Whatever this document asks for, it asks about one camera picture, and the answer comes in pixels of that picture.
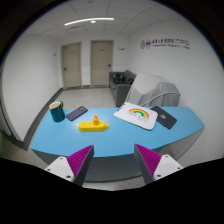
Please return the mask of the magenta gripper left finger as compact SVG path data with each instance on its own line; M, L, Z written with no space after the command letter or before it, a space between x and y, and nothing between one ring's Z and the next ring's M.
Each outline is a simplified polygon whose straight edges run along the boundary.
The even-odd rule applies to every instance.
M59 156L46 171L81 186L94 156L94 146L87 146L68 157Z

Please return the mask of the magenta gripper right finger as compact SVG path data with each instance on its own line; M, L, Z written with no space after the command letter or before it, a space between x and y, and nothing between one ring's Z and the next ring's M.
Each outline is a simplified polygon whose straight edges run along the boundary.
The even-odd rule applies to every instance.
M159 155L153 150L139 144L134 145L134 156L145 184L160 180L182 169L182 166L170 155Z

